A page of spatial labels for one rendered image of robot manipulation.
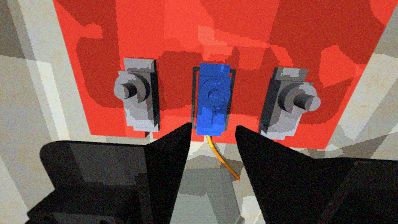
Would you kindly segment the red flat deck plate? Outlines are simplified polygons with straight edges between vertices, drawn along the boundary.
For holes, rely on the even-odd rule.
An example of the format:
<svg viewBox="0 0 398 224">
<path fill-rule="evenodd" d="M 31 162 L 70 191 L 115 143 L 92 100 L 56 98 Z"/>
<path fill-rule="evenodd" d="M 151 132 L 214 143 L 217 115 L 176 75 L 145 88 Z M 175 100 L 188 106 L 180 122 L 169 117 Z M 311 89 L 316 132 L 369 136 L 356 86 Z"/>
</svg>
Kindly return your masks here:
<svg viewBox="0 0 398 224">
<path fill-rule="evenodd" d="M 224 132 L 325 149 L 398 0 L 53 0 L 91 135 L 196 135 L 200 63 L 228 64 Z"/>
</svg>

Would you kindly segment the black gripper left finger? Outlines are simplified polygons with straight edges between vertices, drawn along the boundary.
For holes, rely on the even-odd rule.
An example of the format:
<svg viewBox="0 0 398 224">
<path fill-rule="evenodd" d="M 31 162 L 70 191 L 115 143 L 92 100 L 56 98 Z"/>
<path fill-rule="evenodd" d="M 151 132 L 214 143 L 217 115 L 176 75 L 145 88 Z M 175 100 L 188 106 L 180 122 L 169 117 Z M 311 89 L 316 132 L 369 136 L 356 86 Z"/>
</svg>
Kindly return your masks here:
<svg viewBox="0 0 398 224">
<path fill-rule="evenodd" d="M 61 140 L 45 144 L 41 163 L 60 185 L 133 189 L 143 224 L 170 224 L 192 134 L 187 122 L 147 144 Z"/>
</svg>

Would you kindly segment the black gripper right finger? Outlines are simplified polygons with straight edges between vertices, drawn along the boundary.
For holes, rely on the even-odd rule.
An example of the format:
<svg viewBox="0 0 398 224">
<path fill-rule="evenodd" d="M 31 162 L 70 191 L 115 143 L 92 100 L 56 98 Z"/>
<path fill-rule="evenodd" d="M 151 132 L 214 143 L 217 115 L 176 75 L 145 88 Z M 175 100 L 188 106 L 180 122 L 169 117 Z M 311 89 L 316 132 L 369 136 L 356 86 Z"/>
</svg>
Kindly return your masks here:
<svg viewBox="0 0 398 224">
<path fill-rule="evenodd" d="M 398 160 L 314 159 L 242 125 L 235 138 L 266 224 L 328 224 L 356 188 L 398 190 Z"/>
</svg>

